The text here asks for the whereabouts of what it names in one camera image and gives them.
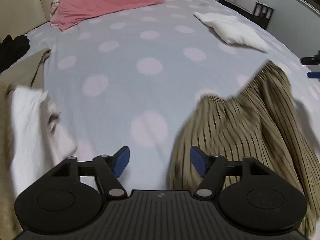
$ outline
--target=black cloth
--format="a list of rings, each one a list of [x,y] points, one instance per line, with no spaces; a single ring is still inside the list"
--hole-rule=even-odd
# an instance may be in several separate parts
[[[29,39],[25,35],[17,36],[12,40],[8,35],[0,44],[0,73],[8,69],[30,49]]]

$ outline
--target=white garment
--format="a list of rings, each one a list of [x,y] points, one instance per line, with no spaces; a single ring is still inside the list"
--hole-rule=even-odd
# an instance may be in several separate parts
[[[266,52],[269,46],[253,28],[238,21],[236,16],[218,13],[194,13],[201,22],[214,29],[226,44],[241,44]]]
[[[59,113],[47,92],[16,87],[11,103],[15,197],[76,151],[76,144],[61,125],[57,121],[49,123],[52,115]]]

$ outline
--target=nightstand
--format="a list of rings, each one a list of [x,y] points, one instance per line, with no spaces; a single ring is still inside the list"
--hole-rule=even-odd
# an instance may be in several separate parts
[[[266,29],[273,14],[273,8],[258,0],[219,0],[219,2]]]

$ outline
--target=striped fabric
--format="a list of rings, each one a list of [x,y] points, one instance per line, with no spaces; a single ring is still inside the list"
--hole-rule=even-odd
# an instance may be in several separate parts
[[[315,233],[320,215],[320,164],[301,132],[290,83],[268,61],[236,97],[204,96],[176,138],[168,184],[194,191],[201,182],[190,162],[190,147],[241,161],[250,155],[304,193],[308,211],[299,231]],[[239,181],[226,177],[225,186]]]

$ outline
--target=bed sheet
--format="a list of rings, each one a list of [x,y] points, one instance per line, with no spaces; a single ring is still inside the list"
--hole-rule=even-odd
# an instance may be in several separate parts
[[[270,51],[226,45],[193,12],[236,15]],[[64,32],[46,23],[27,36],[26,56],[52,49],[44,85],[78,142],[79,161],[130,147],[120,178],[128,192],[166,189],[175,136],[201,95],[238,93],[267,59],[288,75],[303,130],[318,151],[320,83],[308,79],[308,69],[271,34],[214,0],[166,0]]]

